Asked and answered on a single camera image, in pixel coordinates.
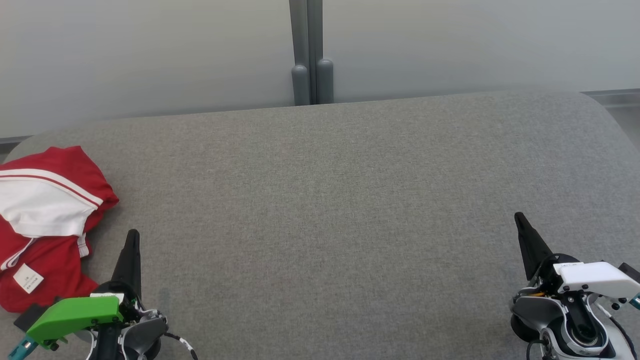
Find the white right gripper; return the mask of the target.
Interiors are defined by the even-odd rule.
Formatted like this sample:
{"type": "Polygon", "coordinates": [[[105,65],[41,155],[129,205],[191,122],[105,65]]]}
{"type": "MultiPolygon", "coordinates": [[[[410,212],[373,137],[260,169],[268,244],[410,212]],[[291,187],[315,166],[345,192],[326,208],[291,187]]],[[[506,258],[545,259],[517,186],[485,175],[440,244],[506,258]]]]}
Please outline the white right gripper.
{"type": "Polygon", "coordinates": [[[639,282],[606,261],[582,262],[566,254],[552,254],[523,212],[515,212],[514,222],[526,280],[545,296],[586,293],[631,300],[639,294],[639,282]]]}

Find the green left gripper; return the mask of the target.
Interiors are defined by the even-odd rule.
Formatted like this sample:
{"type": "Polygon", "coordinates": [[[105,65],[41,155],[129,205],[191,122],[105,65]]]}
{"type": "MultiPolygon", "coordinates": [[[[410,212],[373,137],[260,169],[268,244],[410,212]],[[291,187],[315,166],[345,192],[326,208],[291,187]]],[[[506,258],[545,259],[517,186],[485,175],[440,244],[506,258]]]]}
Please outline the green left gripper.
{"type": "Polygon", "coordinates": [[[140,318],[142,305],[140,233],[130,229],[111,281],[89,296],[64,298],[48,307],[26,330],[39,346],[50,349],[64,337],[102,325],[121,325],[140,318]]]}

